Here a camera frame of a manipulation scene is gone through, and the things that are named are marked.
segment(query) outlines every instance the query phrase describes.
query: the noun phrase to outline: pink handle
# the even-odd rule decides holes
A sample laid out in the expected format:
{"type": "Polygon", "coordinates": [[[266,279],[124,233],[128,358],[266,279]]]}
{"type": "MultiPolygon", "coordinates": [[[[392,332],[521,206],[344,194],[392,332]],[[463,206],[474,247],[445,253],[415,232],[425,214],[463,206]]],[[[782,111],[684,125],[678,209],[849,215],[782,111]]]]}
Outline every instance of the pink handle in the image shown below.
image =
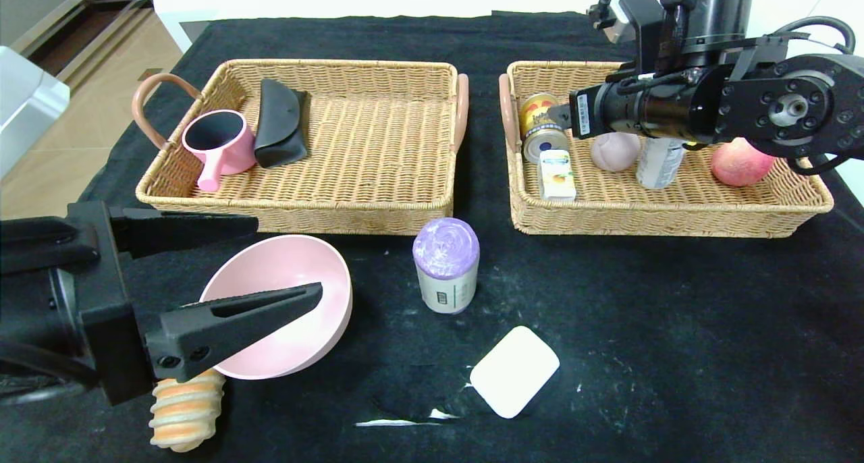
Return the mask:
{"type": "Polygon", "coordinates": [[[465,139],[465,130],[468,127],[468,76],[459,73],[456,78],[456,131],[453,137],[452,149],[459,151],[462,140],[465,139]]]}
{"type": "Polygon", "coordinates": [[[513,98],[510,96],[510,79],[507,73],[497,78],[497,93],[501,103],[501,121],[504,124],[504,136],[507,140],[507,146],[510,151],[518,153],[519,141],[519,124],[516,122],[515,114],[513,113],[513,98]]]}
{"type": "Polygon", "coordinates": [[[222,150],[208,151],[204,160],[204,169],[198,176],[198,188],[204,192],[219,190],[219,178],[222,176],[222,165],[225,164],[225,152],[222,150]]]}

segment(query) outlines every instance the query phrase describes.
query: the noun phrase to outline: spray can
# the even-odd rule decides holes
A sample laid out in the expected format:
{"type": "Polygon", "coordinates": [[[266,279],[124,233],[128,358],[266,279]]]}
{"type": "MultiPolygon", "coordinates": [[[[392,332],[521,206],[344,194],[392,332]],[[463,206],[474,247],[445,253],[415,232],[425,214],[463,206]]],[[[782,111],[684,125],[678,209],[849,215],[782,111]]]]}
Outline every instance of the spray can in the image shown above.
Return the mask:
{"type": "Polygon", "coordinates": [[[650,189],[666,188],[675,180],[681,159],[684,157],[684,141],[669,137],[646,137],[636,180],[650,189]]]}
{"type": "Polygon", "coordinates": [[[467,223],[436,218],[414,239],[414,265],[423,302],[434,312],[462,312],[477,288],[479,242],[467,223]]]}

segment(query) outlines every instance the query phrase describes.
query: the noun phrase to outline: pink bowl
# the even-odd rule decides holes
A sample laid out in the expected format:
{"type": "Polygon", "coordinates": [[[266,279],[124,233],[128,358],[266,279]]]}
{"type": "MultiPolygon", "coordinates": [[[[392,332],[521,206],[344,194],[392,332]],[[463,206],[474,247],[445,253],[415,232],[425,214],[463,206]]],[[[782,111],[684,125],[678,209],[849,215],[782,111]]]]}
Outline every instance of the pink bowl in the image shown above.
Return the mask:
{"type": "Polygon", "coordinates": [[[320,281],[314,310],[216,365],[228,377],[257,380],[301,371],[327,354],[351,316],[351,275],[332,245],[311,236],[278,236],[250,245],[210,278],[200,301],[320,281]]]}

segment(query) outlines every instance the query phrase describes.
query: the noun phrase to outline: purple container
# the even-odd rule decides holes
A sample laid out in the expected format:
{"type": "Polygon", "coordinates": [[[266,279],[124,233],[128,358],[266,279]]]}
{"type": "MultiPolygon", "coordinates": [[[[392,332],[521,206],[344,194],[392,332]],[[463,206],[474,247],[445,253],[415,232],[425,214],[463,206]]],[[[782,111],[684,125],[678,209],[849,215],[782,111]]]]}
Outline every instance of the purple container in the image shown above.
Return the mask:
{"type": "Polygon", "coordinates": [[[458,218],[432,220],[417,234],[413,251],[426,306],[447,315],[462,312],[475,297],[481,254],[471,226],[458,218]]]}

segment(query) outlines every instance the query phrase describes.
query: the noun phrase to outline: pink ball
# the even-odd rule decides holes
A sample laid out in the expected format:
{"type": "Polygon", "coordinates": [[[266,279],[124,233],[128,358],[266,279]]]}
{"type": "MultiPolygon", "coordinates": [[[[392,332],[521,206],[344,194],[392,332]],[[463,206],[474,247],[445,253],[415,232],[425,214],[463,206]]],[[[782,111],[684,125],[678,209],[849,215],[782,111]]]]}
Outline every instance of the pink ball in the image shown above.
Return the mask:
{"type": "Polygon", "coordinates": [[[774,157],[759,152],[743,137],[720,146],[711,157],[711,173],[729,186],[759,183],[774,165],[774,157]]]}
{"type": "Polygon", "coordinates": [[[591,145],[591,159],[602,170],[624,171],[636,162],[640,149],[642,143],[636,134],[602,134],[591,145]]]}

